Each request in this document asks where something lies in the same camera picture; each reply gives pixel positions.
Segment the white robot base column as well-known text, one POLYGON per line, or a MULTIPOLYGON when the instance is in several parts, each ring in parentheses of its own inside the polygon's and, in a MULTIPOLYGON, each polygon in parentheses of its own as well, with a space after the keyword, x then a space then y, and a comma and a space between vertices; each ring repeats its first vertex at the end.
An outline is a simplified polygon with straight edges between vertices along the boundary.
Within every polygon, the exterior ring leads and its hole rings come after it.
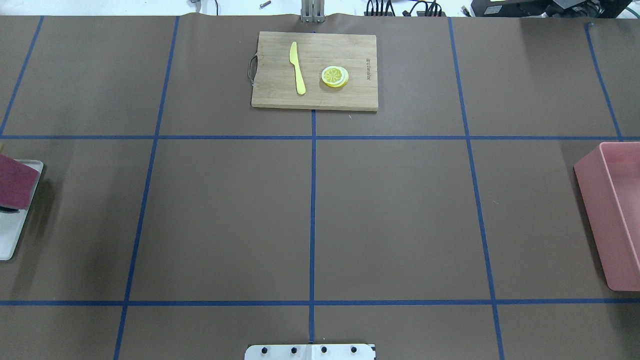
POLYGON ((256 344, 247 347, 245 360, 375 360, 375 346, 366 343, 256 344))

